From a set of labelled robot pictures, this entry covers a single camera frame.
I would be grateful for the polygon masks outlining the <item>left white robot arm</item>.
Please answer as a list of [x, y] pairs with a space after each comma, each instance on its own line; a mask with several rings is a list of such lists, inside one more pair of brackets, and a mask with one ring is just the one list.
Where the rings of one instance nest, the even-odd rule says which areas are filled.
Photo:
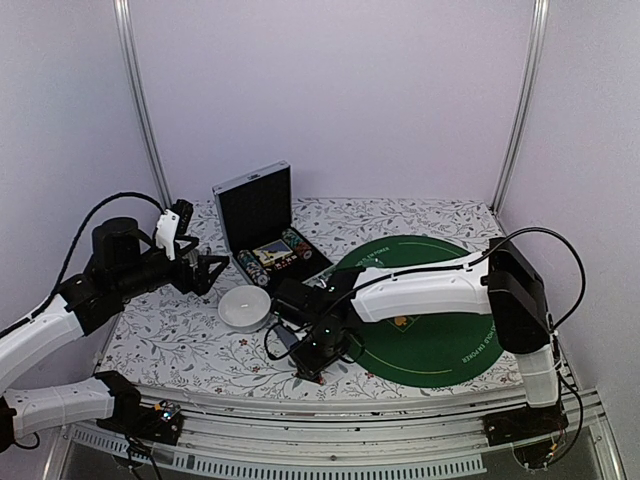
[[131, 300], [171, 285], [203, 296], [229, 264], [201, 254], [187, 234], [193, 206], [179, 200], [162, 211], [152, 235], [131, 217], [106, 220], [92, 231], [84, 271], [59, 275], [35, 310], [1, 332], [1, 448], [42, 429], [95, 420], [99, 427], [135, 440], [174, 445], [183, 425], [177, 404], [147, 407], [139, 390], [116, 371], [57, 387], [17, 390], [13, 383], [51, 353], [99, 330]]

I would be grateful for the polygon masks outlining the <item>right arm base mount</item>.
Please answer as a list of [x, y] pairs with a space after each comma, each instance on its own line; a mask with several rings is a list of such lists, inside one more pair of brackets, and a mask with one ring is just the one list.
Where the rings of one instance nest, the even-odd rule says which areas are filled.
[[512, 453], [526, 469], [547, 468], [559, 453], [569, 425], [562, 402], [543, 408], [529, 405], [490, 413], [482, 418], [490, 446], [520, 443]]

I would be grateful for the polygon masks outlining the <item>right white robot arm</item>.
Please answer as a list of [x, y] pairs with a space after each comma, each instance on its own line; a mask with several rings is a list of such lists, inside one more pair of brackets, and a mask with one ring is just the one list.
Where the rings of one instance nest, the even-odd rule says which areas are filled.
[[326, 286], [284, 279], [273, 293], [271, 311], [286, 331], [304, 331], [286, 347], [299, 376], [314, 380], [328, 365], [362, 352], [356, 332], [398, 316], [467, 313], [491, 315], [500, 346], [511, 353], [523, 379], [526, 407], [517, 427], [537, 436], [552, 424], [560, 403], [562, 377], [552, 338], [544, 282], [513, 239], [525, 227], [491, 239], [482, 252], [411, 267], [357, 266], [333, 272]]

